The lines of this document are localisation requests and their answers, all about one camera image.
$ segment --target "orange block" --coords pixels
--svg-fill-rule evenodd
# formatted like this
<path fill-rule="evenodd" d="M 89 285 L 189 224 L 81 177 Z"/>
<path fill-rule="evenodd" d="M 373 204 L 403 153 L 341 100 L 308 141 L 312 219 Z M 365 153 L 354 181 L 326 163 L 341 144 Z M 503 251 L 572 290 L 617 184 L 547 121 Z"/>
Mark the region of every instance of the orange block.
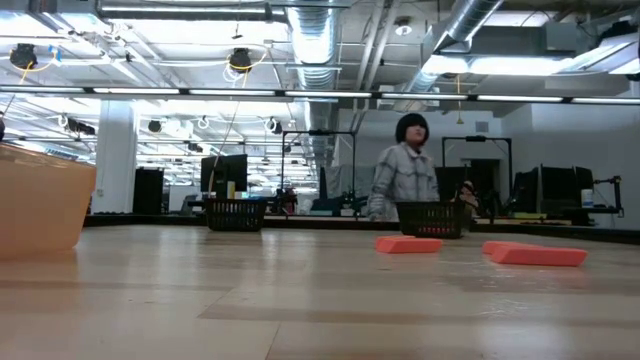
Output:
<path fill-rule="evenodd" d="M 491 255 L 491 261 L 511 265 L 580 266 L 587 258 L 581 249 L 499 246 Z"/>
<path fill-rule="evenodd" d="M 442 247 L 440 239 L 423 239 L 412 236 L 378 238 L 376 250 L 387 254 L 434 253 Z"/>
<path fill-rule="evenodd" d="M 482 253 L 491 255 L 499 246 L 538 246 L 525 243 L 518 243 L 513 241 L 487 241 L 482 245 Z"/>

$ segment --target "white pillar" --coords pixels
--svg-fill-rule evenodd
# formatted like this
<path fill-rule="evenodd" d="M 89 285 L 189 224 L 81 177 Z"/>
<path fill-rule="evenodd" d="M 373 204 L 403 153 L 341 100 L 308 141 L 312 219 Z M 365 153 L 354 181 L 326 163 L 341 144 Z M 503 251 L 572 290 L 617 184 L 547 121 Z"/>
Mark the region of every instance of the white pillar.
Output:
<path fill-rule="evenodd" d="M 138 118 L 132 105 L 130 101 L 102 101 L 92 213 L 133 210 Z"/>

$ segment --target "black plastic basket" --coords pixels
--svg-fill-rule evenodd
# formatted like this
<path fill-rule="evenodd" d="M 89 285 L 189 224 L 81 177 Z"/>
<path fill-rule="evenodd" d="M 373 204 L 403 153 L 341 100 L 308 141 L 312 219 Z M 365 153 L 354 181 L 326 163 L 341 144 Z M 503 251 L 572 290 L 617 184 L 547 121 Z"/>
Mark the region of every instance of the black plastic basket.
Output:
<path fill-rule="evenodd" d="M 459 239 L 471 219 L 461 202 L 401 202 L 396 208 L 400 231 L 415 237 Z"/>
<path fill-rule="evenodd" d="M 260 231 L 267 202 L 264 200 L 205 199 L 207 225 L 214 231 Z"/>

